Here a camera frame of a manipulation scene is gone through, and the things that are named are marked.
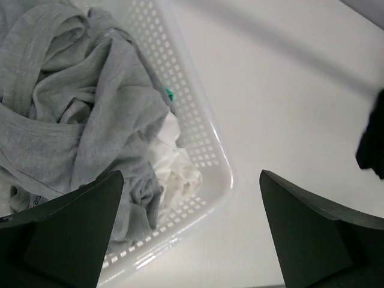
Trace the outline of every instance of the laundry basket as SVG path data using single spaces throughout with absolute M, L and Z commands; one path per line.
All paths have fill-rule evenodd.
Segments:
M 233 170 L 226 149 L 191 65 L 170 5 L 162 0 L 73 0 L 89 10 L 101 6 L 109 10 L 136 39 L 164 85 L 174 92 L 174 104 L 182 131 L 182 142 L 203 175 L 198 194 L 180 203 L 164 225 L 134 246 L 107 255 L 99 287 L 115 287 L 193 231 L 214 212 L 233 191 Z M 7 208 L 0 195 L 0 213 Z

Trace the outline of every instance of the white surface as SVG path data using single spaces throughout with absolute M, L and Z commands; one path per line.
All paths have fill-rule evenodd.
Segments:
M 232 1 L 231 7 L 368 88 L 383 86 L 384 32 L 337 0 Z M 268 44 L 258 38 L 259 26 L 251 37 L 179 1 L 174 13 L 235 163 L 238 192 L 205 227 L 123 287 L 282 283 L 260 196 L 262 169 L 384 216 L 384 184 L 354 158 L 374 95 Z

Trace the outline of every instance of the white cloth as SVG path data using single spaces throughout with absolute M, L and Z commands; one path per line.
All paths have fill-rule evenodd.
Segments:
M 179 136 L 178 120 L 169 112 L 149 147 L 149 161 L 164 190 L 160 200 L 159 224 L 166 221 L 170 211 L 177 209 L 181 201 L 196 194 L 203 184 L 202 174 L 190 160 L 187 151 L 177 147 Z

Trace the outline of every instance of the fabric fold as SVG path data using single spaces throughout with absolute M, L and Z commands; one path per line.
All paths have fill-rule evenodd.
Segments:
M 121 170 L 111 241 L 140 239 L 162 193 L 148 159 L 169 110 L 159 79 L 106 11 L 87 17 L 65 0 L 0 7 L 0 179 L 50 200 Z

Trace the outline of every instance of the black object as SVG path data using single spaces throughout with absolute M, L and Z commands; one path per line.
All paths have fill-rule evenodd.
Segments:
M 384 2 L 383 0 L 340 0 L 362 17 L 368 19 L 376 26 L 384 29 Z
M 380 179 L 384 179 L 384 90 L 377 96 L 356 160 L 361 169 L 372 168 Z
M 384 287 L 384 219 L 269 171 L 260 187 L 287 288 Z
M 124 179 L 112 172 L 35 208 L 0 218 L 0 286 L 95 288 Z

